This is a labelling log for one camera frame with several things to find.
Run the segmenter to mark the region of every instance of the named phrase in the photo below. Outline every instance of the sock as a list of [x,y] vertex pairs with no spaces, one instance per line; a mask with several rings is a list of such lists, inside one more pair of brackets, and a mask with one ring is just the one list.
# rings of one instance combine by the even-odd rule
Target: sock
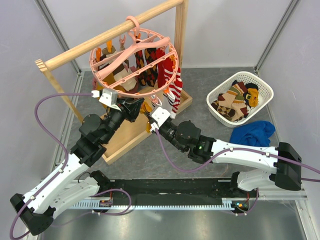
[[256,88],[248,88],[248,93],[251,96],[248,100],[248,105],[250,107],[258,106],[258,96],[259,96],[258,90]]
[[251,107],[249,105],[246,106],[246,114],[243,116],[244,118],[248,117],[249,113],[251,112]]
[[[165,52],[158,48],[155,51],[156,59],[160,59],[165,55]],[[158,67],[158,88],[161,88],[165,83],[165,72],[164,72],[164,61],[161,61],[157,64]]]
[[180,105],[181,91],[182,91],[182,87],[184,85],[180,76],[181,76],[181,69],[180,69],[180,67],[178,67],[177,73],[175,75],[175,80],[169,85],[169,90],[175,96],[175,100],[174,100],[174,104],[172,106],[172,112],[171,112],[172,119],[176,118],[178,107]]
[[243,94],[247,92],[248,90],[245,87],[244,82],[243,81],[238,82],[234,84],[232,87],[230,87],[229,90],[226,91],[226,93],[218,97],[219,106],[232,108],[232,103],[234,102],[235,97],[237,95],[243,96]]
[[257,90],[259,91],[259,87],[258,87],[256,84],[254,84],[254,83],[247,83],[247,84],[245,85],[245,87],[246,87],[247,89],[257,89]]
[[[156,51],[157,49],[155,47],[146,48],[144,50],[146,64],[150,64],[157,59]],[[150,87],[155,86],[157,78],[158,78],[157,65],[154,65],[153,67],[146,70],[146,83]]]
[[232,117],[236,114],[236,111],[232,108],[225,107],[225,106],[219,106],[219,101],[216,100],[213,103],[211,103],[211,106],[224,118],[231,121]]
[[[142,53],[142,50],[137,51],[135,54],[135,63],[136,63],[136,70],[143,68],[145,66],[145,59]],[[146,85],[146,71],[141,72],[137,77],[138,82],[141,86]]]
[[235,110],[234,116],[231,118],[231,122],[241,120],[245,114],[247,114],[247,105],[245,98],[242,95],[237,95],[234,98],[231,108]]
[[[115,81],[119,81],[129,75],[122,63],[112,73]],[[120,85],[125,89],[125,91],[130,91],[135,88],[136,84],[136,80],[132,77]]]
[[164,72],[164,74],[163,74],[164,75],[164,84],[165,84],[166,82],[168,82],[171,79],[172,75],[174,74],[174,71],[172,69],[173,62],[170,60],[169,57],[166,58],[162,62],[163,62],[163,72]]
[[175,103],[175,95],[170,90],[165,90],[162,99],[162,108],[166,109],[169,113],[173,110],[173,105]]

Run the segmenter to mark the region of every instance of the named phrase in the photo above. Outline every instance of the pink hanger hook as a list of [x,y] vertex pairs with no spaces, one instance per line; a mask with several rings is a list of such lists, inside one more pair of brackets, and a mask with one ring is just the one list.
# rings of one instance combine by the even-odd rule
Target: pink hanger hook
[[133,39],[133,44],[132,45],[135,46],[137,44],[136,43],[136,41],[137,41],[136,37],[138,37],[139,32],[140,32],[139,22],[134,16],[127,16],[125,20],[131,20],[135,25],[134,35],[130,31],[128,31],[128,35]]

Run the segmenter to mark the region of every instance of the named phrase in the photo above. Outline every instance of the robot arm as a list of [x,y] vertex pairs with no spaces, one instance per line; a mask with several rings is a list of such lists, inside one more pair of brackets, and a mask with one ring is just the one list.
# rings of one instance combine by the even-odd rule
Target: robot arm
[[[138,117],[144,102],[143,98],[117,98],[117,96],[114,98],[114,96],[109,96],[113,97],[112,101],[115,102],[112,103],[112,108],[104,119],[96,114],[84,118],[79,128],[81,137],[71,148],[67,165],[63,170],[64,162],[34,189],[24,195],[16,193],[10,199],[17,212],[29,199],[32,199],[20,215],[32,235],[42,233],[59,214],[80,200],[109,189],[110,180],[101,171],[92,172],[89,177],[72,188],[65,190],[65,187],[100,159],[107,150],[102,144],[110,141],[124,120],[134,122]],[[35,192],[45,184],[48,185],[35,197]]]
[[[102,156],[106,151],[102,144],[110,141],[124,120],[130,122],[136,120],[144,102],[143,98],[117,98],[114,92],[105,89],[100,94],[102,96],[99,101],[107,104],[111,109],[104,119],[96,114],[90,114],[84,118],[79,128],[81,138],[71,148],[66,167],[62,170],[64,162],[61,163],[34,189],[24,195],[17,193],[10,199],[17,212],[28,200],[32,200],[20,215],[32,235],[42,233],[59,214],[80,200],[112,188],[111,181],[102,172],[94,171],[81,183],[64,190],[69,182],[86,171]],[[170,113],[161,107],[155,108],[146,115],[149,118],[151,129],[158,129],[167,141],[181,152],[188,152],[188,157],[197,163],[203,164],[214,154],[230,149],[215,158],[213,162],[256,168],[249,172],[235,172],[227,188],[235,189],[237,192],[239,190],[249,192],[257,187],[275,184],[287,190],[301,189],[301,168],[299,166],[266,155],[232,151],[236,147],[259,149],[301,162],[300,156],[287,143],[280,143],[279,147],[240,146],[201,135],[201,130],[190,121],[184,121],[176,126],[169,118]],[[34,193],[57,173],[59,173],[58,176],[37,197],[34,197]]]
[[[301,163],[301,157],[290,144],[280,142],[278,147],[254,147],[221,141],[201,135],[201,129],[191,121],[184,121],[176,126],[172,123],[171,118],[167,117],[166,112],[165,109],[158,107],[150,113],[149,122],[152,130],[158,129],[161,136],[178,150],[188,152],[188,158],[194,162],[204,164],[214,154],[230,149],[214,158],[212,163],[238,164],[255,168],[248,172],[233,173],[231,180],[233,187],[247,192],[270,185],[290,191],[301,190],[301,167],[269,157],[272,154]],[[233,151],[235,148],[257,150],[267,154]]]

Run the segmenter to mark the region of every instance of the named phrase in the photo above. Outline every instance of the wooden base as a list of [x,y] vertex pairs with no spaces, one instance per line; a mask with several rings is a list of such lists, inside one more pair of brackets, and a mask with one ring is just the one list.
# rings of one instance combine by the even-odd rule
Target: wooden base
[[[140,92],[147,93],[151,87],[145,87]],[[159,93],[159,98],[162,98],[162,92]],[[151,106],[150,100],[145,98],[145,101]],[[181,92],[180,106],[177,113],[186,109],[192,103],[192,97],[184,90]],[[132,148],[141,143],[144,139],[151,135],[146,131],[148,119],[144,114],[139,114],[135,122],[124,121],[121,127],[115,132],[114,136],[104,147],[107,149],[102,155],[107,164],[114,163],[118,158],[129,152]]]

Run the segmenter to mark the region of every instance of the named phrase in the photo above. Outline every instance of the pink sock hanger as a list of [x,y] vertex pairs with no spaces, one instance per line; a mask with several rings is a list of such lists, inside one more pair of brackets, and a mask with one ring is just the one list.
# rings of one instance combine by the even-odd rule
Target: pink sock hanger
[[[128,32],[128,35],[133,40],[133,43],[130,47],[128,47],[127,49],[120,51],[120,52],[118,52],[108,58],[105,58],[99,62],[96,61],[95,55],[94,55],[96,49],[92,50],[90,53],[89,63],[90,63],[91,70],[93,72],[94,77],[100,82],[100,84],[104,88],[113,89],[114,87],[125,83],[127,80],[131,79],[132,77],[138,76],[141,72],[143,72],[149,68],[152,68],[154,65],[158,64],[161,61],[164,61],[166,58],[169,58],[170,56],[174,56],[175,61],[178,62],[177,51],[174,48],[174,46],[171,44],[169,37],[164,37],[164,36],[160,35],[159,33],[151,31],[149,29],[140,28],[138,21],[133,16],[128,16],[126,18],[126,20],[131,20],[135,24],[135,28]],[[146,39],[141,40],[136,37],[139,35],[140,32],[149,33],[149,35],[152,35],[152,36],[148,36]],[[136,53],[140,50],[148,49],[148,48],[166,49],[167,46],[169,46],[169,53],[167,53],[164,56],[162,56],[161,58],[153,61],[152,63],[142,67],[138,71],[135,71],[135,72],[129,74],[128,76],[120,79],[119,81],[117,81],[111,85],[108,85],[106,82],[103,82],[103,79],[105,77],[107,77],[109,74],[111,74],[117,67],[119,67],[126,59],[128,59],[134,53]],[[99,66],[101,66],[107,62],[110,62],[109,66],[105,67],[104,69],[98,70]],[[140,93],[127,93],[127,92],[122,92],[119,90],[117,90],[117,92],[120,96],[131,97],[131,98],[141,98],[141,97],[154,95],[157,92],[160,92],[160,91],[163,91],[164,89],[166,89],[169,86],[169,84],[175,79],[177,71],[178,71],[177,66],[178,65],[175,64],[175,67],[173,69],[173,75],[172,75],[171,79],[158,89],[153,89],[150,92],[141,93],[141,94]]]

